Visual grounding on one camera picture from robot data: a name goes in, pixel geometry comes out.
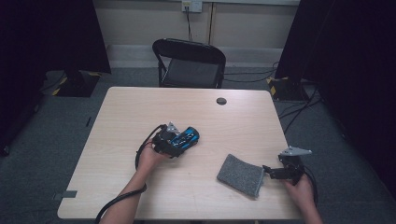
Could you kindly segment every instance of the gray cloth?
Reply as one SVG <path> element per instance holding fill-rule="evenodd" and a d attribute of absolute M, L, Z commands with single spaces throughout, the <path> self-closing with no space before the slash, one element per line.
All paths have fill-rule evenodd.
<path fill-rule="evenodd" d="M 255 166 L 237 159 L 232 154 L 228 154 L 225 162 L 221 166 L 218 180 L 227 184 L 248 196 L 259 197 L 260 187 L 264 170 L 260 166 Z"/>

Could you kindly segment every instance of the light wood table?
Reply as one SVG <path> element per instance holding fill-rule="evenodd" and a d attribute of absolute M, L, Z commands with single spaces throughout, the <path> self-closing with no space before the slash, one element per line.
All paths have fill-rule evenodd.
<path fill-rule="evenodd" d="M 223 97 L 226 105 L 218 105 Z M 267 91 L 166 88 L 109 89 L 64 198 L 60 218 L 95 218 L 134 173 L 134 157 L 159 124 L 194 127 L 198 144 L 160 164 L 148 181 L 136 219 L 231 220 L 301 218 L 284 187 L 265 176 L 258 199 L 216 179 L 229 153 L 272 168 L 287 148 Z"/>

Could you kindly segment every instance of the black round hole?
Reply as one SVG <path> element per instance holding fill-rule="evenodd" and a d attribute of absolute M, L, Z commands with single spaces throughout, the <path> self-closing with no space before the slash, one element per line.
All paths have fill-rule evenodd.
<path fill-rule="evenodd" d="M 222 97 L 219 97 L 219 98 L 216 100 L 216 102 L 218 103 L 218 105 L 225 105 L 225 104 L 227 104 L 227 100 L 224 99 L 224 98 L 222 98 Z"/>

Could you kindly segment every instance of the chair backrest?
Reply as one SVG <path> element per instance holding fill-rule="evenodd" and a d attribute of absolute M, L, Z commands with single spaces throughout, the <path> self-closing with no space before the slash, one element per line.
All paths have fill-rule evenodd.
<path fill-rule="evenodd" d="M 164 38 L 155 41 L 152 49 L 161 63 L 163 61 L 161 56 L 184 61 L 222 64 L 223 66 L 226 63 L 221 50 L 203 43 Z"/>

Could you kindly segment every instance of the gray carpet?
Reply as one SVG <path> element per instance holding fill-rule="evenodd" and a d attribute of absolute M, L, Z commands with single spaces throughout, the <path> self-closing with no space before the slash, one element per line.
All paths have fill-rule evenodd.
<path fill-rule="evenodd" d="M 226 73 L 264 70 L 271 69 L 227 68 Z M 44 86 L 61 75 L 62 72 L 49 73 Z M 226 79 L 253 81 L 265 76 L 227 75 Z M 106 90 L 112 86 L 157 85 L 156 68 L 118 68 L 113 69 L 112 75 L 100 78 L 91 98 L 53 97 L 50 95 L 53 88 L 44 91 L 46 95 L 38 112 L 13 141 L 10 155 L 0 158 L 0 223 L 92 223 L 59 219 L 56 214 L 60 202 L 53 200 L 53 195 L 66 190 Z M 268 87 L 265 81 L 225 80 L 223 89 L 268 90 Z M 306 87 L 308 94 L 313 89 Z M 313 102 L 319 99 L 316 94 Z M 275 105 L 280 114 L 296 103 L 275 102 Z M 291 118 L 281 120 L 284 129 Z M 286 138 L 289 145 L 314 152 L 303 160 L 317 178 L 318 209 L 325 223 L 396 223 L 396 203 L 366 160 L 344 140 L 336 119 L 323 103 L 304 110 L 291 124 Z M 265 220 L 262 223 L 303 222 Z"/>

